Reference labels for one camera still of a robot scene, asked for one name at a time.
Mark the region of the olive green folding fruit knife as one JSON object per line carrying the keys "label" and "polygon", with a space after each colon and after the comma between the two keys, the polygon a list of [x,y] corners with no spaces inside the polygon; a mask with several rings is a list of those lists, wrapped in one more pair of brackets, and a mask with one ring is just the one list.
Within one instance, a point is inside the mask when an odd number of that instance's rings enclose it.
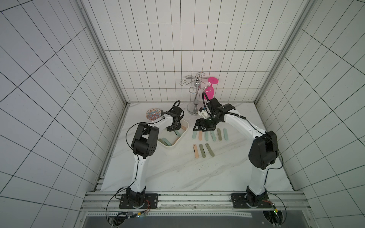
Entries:
{"label": "olive green folding fruit knife", "polygon": [[221,129],[220,128],[217,129],[217,133],[218,133],[218,139],[219,139],[219,141],[222,141],[222,133],[221,133]]}

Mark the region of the mint knife bottom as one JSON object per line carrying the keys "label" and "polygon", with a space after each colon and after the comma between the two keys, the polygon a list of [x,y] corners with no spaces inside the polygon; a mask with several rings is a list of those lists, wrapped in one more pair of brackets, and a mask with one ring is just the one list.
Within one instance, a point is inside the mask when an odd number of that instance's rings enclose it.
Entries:
{"label": "mint knife bottom", "polygon": [[167,146],[172,146],[172,144],[166,138],[162,138],[162,140],[165,142]]}

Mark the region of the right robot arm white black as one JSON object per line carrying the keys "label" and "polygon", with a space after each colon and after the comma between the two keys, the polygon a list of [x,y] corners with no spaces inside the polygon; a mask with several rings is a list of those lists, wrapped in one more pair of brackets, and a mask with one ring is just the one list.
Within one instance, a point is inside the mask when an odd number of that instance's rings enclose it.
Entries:
{"label": "right robot arm white black", "polygon": [[266,132],[242,116],[231,104],[220,104],[216,98],[209,99],[202,93],[203,108],[200,108],[193,131],[211,132],[217,124],[227,123],[241,133],[252,145],[248,158],[252,164],[252,175],[247,186],[245,200],[254,208],[268,196],[266,180],[268,171],[279,157],[277,136],[273,131]]}

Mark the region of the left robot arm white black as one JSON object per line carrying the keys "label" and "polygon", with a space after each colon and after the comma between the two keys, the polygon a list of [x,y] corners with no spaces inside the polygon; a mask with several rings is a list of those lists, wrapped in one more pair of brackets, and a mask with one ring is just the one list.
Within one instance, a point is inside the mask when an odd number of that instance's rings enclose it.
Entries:
{"label": "left robot arm white black", "polygon": [[139,122],[130,144],[134,154],[135,166],[131,185],[126,189],[127,198],[137,205],[142,205],[145,199],[146,173],[150,157],[157,149],[159,133],[162,130],[174,132],[180,130],[184,111],[177,100],[167,112],[161,112],[161,117],[154,123]]}

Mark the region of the white plastic storage box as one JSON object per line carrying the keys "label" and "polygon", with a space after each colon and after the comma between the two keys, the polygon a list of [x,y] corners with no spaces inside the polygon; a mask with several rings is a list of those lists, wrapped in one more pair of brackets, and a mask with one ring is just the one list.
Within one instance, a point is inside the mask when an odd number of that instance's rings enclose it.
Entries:
{"label": "white plastic storage box", "polygon": [[[187,121],[185,121],[184,119],[181,120],[181,126],[187,127],[187,130],[189,129],[189,123]],[[175,131],[168,132],[166,129],[164,129],[164,130],[159,132],[158,139],[166,138],[172,144],[172,146],[165,146],[162,143],[160,143],[159,141],[157,143],[158,143],[158,145],[161,145],[164,148],[173,149],[182,140],[182,138],[186,135],[187,130],[184,131],[181,128],[176,133]]]}

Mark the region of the pink plastic wine glass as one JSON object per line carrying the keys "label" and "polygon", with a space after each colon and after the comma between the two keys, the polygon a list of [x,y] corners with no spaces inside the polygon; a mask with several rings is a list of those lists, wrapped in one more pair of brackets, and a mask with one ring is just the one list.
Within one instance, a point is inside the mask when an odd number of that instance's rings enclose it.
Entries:
{"label": "pink plastic wine glass", "polygon": [[213,88],[214,85],[218,84],[218,79],[215,77],[208,78],[208,86],[205,88],[204,92],[206,93],[208,99],[214,98],[215,90]]}

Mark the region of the small patterned dish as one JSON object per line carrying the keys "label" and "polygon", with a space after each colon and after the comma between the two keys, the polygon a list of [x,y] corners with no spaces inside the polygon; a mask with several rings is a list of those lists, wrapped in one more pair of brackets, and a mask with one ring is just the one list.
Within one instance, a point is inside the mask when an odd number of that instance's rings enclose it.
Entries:
{"label": "small patterned dish", "polygon": [[145,114],[146,118],[150,121],[157,120],[161,115],[161,110],[159,108],[151,108]]}

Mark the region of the chrome cup holder stand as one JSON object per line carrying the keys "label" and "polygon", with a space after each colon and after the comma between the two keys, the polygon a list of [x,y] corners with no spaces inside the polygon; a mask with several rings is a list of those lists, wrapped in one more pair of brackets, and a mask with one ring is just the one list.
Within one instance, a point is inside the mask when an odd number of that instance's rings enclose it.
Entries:
{"label": "chrome cup holder stand", "polygon": [[185,76],[185,78],[180,81],[182,87],[189,86],[189,92],[193,95],[193,100],[188,104],[187,111],[193,116],[198,115],[198,111],[203,107],[202,92],[206,94],[212,92],[211,83],[205,82],[209,77],[205,76],[204,72],[198,72],[194,76]]}

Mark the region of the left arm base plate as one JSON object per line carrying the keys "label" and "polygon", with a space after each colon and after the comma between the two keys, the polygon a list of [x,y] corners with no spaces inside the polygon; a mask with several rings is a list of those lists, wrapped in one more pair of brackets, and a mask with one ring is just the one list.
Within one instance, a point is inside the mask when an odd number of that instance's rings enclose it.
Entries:
{"label": "left arm base plate", "polygon": [[147,193],[142,196],[132,197],[123,194],[119,203],[120,209],[156,209],[158,203],[157,193]]}

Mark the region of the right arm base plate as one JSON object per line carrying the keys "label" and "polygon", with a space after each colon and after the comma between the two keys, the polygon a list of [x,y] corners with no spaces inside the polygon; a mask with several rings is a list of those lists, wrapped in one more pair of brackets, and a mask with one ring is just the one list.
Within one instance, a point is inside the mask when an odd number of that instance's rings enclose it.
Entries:
{"label": "right arm base plate", "polygon": [[256,196],[251,193],[233,193],[231,200],[235,209],[269,209],[272,207],[267,195]]}

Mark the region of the aluminium mounting rail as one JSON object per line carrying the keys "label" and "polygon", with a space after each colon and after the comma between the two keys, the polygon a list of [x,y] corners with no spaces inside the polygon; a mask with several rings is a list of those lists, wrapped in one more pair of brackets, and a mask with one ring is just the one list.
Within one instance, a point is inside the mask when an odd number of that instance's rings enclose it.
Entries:
{"label": "aluminium mounting rail", "polygon": [[309,210],[310,205],[302,192],[269,192],[257,207],[249,207],[244,192],[150,192],[141,206],[129,203],[123,193],[88,192],[82,211],[116,213],[117,211],[263,211],[277,208],[282,212]]}

